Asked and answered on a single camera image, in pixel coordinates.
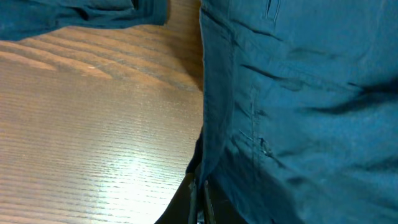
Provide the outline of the dark blue shorts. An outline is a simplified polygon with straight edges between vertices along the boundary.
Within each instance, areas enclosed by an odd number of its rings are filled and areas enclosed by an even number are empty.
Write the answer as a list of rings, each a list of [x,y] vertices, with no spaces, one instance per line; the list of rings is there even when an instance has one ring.
[[[200,183],[247,223],[397,223],[397,1],[203,1]]]

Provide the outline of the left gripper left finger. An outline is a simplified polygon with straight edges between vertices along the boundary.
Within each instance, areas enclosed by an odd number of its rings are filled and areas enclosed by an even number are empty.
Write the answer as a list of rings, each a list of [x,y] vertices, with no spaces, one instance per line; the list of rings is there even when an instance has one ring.
[[[194,173],[185,175],[155,224],[197,224],[197,185]]]

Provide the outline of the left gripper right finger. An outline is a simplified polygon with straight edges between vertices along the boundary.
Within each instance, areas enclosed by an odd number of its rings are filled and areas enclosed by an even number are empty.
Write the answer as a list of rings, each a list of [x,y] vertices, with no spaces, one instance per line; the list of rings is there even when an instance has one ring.
[[[248,224],[213,180],[205,181],[202,196],[204,224]]]

